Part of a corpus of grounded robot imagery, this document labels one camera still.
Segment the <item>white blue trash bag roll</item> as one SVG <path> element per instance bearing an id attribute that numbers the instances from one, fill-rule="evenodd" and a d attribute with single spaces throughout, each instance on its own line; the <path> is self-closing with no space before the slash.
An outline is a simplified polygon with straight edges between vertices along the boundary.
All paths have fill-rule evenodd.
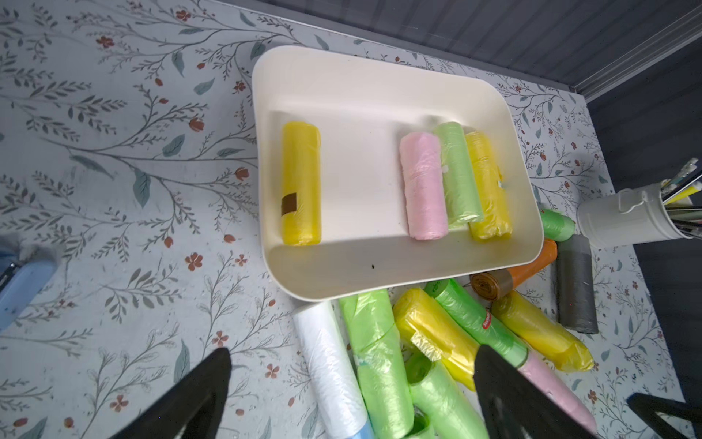
<path id="1" fill-rule="evenodd" d="M 369 414 L 331 303 L 299 307 L 292 319 L 327 436 L 373 438 Z"/>

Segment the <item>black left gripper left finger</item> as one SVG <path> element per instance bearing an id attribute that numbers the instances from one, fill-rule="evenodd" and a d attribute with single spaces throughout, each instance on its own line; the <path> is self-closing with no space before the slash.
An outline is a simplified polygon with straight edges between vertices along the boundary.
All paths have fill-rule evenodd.
<path id="1" fill-rule="evenodd" d="M 116 438 L 214 438 L 228 398 L 232 364 L 218 348 Z"/>

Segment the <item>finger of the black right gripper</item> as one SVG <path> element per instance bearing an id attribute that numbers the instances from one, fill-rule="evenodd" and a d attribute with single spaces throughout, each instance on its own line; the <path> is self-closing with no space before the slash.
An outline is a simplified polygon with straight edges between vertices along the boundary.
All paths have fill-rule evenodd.
<path id="1" fill-rule="evenodd" d="M 660 414 L 672 415 L 693 424 L 701 423 L 701 408 L 653 395 L 634 393 L 627 404 L 647 425 L 663 425 Z"/>

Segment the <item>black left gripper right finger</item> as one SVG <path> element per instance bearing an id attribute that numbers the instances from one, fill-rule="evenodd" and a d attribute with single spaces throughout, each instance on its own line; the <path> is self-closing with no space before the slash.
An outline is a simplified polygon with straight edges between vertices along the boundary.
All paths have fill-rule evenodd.
<path id="1" fill-rule="evenodd" d="M 488 345 L 479 347 L 473 375 L 490 438 L 592 438 Z"/>

